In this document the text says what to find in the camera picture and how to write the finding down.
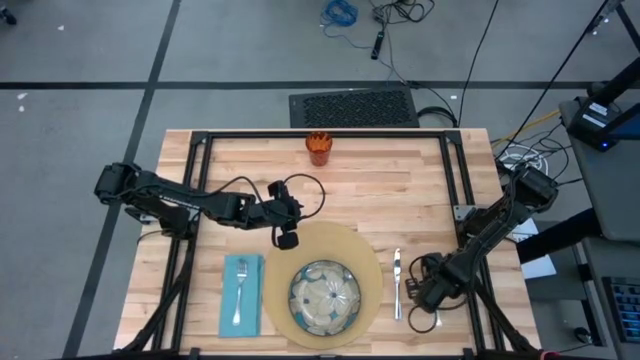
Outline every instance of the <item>butter knife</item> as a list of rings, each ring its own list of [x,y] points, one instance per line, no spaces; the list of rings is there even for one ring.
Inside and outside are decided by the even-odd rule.
[[[393,280],[396,285],[396,311],[395,311],[395,319],[396,321],[402,320],[402,306],[400,305],[400,272],[402,269],[400,268],[400,249],[396,249],[396,252],[393,254]]]

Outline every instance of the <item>plastic cup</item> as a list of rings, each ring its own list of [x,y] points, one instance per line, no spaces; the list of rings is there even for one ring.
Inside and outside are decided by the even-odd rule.
[[[326,132],[312,132],[305,140],[309,159],[315,166],[325,166],[329,161],[333,139]]]

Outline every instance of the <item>wooden table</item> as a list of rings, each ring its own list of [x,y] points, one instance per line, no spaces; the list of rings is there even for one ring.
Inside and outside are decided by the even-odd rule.
[[[484,129],[460,131],[476,203],[491,204],[501,196],[501,190],[487,132]],[[159,176],[182,181],[190,137],[191,131],[188,130],[167,131],[156,169]],[[457,192],[464,199],[455,152],[450,153]],[[327,353],[455,355],[460,354],[463,347],[473,348],[466,306],[441,312],[441,326],[426,335],[416,334],[406,322],[411,301],[402,289],[405,321],[393,319],[391,262],[394,249],[401,249],[402,276],[405,278],[406,266],[411,259],[428,252],[447,253],[456,248],[442,156],[436,139],[336,139],[330,162],[323,168],[310,164],[301,139],[216,139],[211,161],[207,191],[238,175],[245,175],[254,180],[261,195],[268,198],[266,185],[272,181],[296,172],[316,176],[327,190],[327,201],[314,219],[349,226],[373,246],[385,281],[379,314],[364,336]],[[196,163],[195,169],[199,168],[200,164]],[[192,186],[195,187],[197,181],[197,176],[194,176]],[[305,205],[303,213],[315,209],[321,198],[315,183],[294,179],[288,185],[291,194]],[[242,182],[227,190],[251,192],[250,187]],[[157,228],[145,227],[143,232],[152,230]],[[279,335],[264,310],[261,337],[217,337],[224,256],[233,253],[266,255],[271,247],[269,236],[269,229],[242,231],[219,226],[208,219],[201,222],[181,352],[186,353],[191,347],[201,348],[203,354],[318,352],[301,348]],[[138,246],[115,348],[131,341],[156,308],[169,244],[170,240],[165,237],[150,235]],[[503,242],[488,256],[488,262],[499,305],[532,345],[539,347],[515,246]],[[450,300],[445,305],[456,302]],[[488,315],[478,302],[485,341],[488,347],[493,347]],[[167,324],[173,324],[173,316],[173,312],[168,315]],[[417,311],[415,326],[428,327],[431,319],[430,315]],[[169,347],[171,329],[172,326],[166,328],[165,347]]]

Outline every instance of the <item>bowl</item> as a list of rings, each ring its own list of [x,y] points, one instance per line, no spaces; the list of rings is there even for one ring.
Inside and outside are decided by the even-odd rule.
[[[358,316],[358,282],[349,269],[337,262],[307,264],[291,281],[289,310],[305,331],[317,336],[337,335]]]

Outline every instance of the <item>tan placemat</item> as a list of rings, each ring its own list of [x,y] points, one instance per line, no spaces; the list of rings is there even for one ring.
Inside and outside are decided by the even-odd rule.
[[[282,335],[311,349],[331,349],[350,343],[373,323],[382,301],[382,271],[369,243],[351,229],[330,222],[300,225],[300,244],[292,250],[272,248],[265,265],[263,302],[269,318]],[[358,316],[344,332],[333,336],[312,335],[298,326],[289,310],[289,286],[296,273],[318,260],[346,266],[360,287]]]

